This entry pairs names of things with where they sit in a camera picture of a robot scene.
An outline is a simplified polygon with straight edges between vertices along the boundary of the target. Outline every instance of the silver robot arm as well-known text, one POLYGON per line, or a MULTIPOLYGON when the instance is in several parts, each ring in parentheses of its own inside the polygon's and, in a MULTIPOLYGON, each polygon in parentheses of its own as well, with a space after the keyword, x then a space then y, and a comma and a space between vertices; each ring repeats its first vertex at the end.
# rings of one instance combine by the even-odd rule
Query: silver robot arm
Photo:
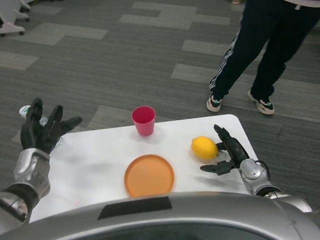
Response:
POLYGON ((253 159, 241 162, 239 173, 249 192, 264 198, 285 202, 300 209, 303 213, 312 212, 309 204, 298 196, 291 196, 282 192, 270 182, 268 170, 258 165, 253 159))
POLYGON ((0 235, 23 225, 39 200, 49 193, 49 161, 49 155, 37 148, 21 152, 14 183, 0 192, 0 235))
POLYGON ((36 98, 22 125, 23 151, 14 169, 14 183, 0 191, 0 235, 26 223, 33 208, 49 193, 49 154, 62 135, 82 122, 81 117, 61 121, 63 107, 58 105, 42 126, 42 111, 42 101, 36 98))
POLYGON ((267 165, 251 159, 240 142, 231 137, 226 129, 214 125, 214 130, 222 141, 217 144, 218 149, 227 151, 231 160, 218 162, 217 165, 201 166, 202 171, 223 175, 230 173, 232 169, 238 169, 247 190, 253 195, 289 203, 304 213, 312 212, 311 207, 302 198, 285 194, 274 186, 270 181, 267 165))

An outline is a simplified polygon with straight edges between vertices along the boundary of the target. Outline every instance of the shoe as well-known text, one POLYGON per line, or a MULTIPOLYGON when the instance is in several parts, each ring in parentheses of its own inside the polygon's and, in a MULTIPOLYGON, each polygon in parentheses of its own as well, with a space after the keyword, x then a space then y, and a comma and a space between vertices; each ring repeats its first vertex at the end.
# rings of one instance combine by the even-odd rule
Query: shoe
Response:
POLYGON ((272 115, 275 113, 275 108, 269 98, 266 98, 266 99, 255 98, 251 94, 251 90, 248 91, 248 97, 255 102, 256 107, 261 113, 266 115, 272 115))
POLYGON ((211 94, 208 101, 206 101, 206 108, 211 112, 219 112, 221 107, 222 98, 215 99, 211 94))

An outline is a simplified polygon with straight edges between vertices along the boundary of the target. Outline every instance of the white table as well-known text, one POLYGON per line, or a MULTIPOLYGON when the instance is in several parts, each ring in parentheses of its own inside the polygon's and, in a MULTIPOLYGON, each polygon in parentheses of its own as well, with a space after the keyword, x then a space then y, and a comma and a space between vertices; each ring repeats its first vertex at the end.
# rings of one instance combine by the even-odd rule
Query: white table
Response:
MULTIPOLYGON (((234 115, 210 116, 155 124, 148 137, 138 134, 134 126, 69 133, 51 153, 49 179, 51 191, 33 210, 30 221, 80 207, 128 198, 124 174, 137 157, 156 154, 167 159, 175 171, 173 192, 231 192, 249 194, 239 172, 217 176, 200 170, 191 151, 191 141, 207 136, 221 142, 214 124, 226 128, 246 149, 257 156, 234 115)), ((217 161, 229 160, 226 151, 217 161)))

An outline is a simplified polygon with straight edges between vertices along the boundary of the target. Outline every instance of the track pants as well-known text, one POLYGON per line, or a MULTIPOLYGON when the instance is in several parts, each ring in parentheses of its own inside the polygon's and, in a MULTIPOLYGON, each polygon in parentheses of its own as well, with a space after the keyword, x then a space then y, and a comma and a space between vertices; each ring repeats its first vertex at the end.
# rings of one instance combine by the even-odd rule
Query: track pants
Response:
POLYGON ((268 40, 251 93, 260 99, 272 95, 273 84, 284 72, 285 63, 293 57, 319 18, 320 8, 284 0, 247 0, 241 27, 210 82, 214 98, 221 99, 228 94, 268 40))

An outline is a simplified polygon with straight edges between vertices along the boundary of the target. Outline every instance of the yellow lemon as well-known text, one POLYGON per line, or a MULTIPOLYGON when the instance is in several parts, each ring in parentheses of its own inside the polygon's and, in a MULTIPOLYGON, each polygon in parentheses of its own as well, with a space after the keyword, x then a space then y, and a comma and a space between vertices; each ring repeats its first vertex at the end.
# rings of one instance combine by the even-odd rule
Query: yellow lemon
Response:
POLYGON ((206 136, 194 138, 192 140, 191 149, 198 158, 203 160, 211 160, 218 154, 217 145, 206 136))

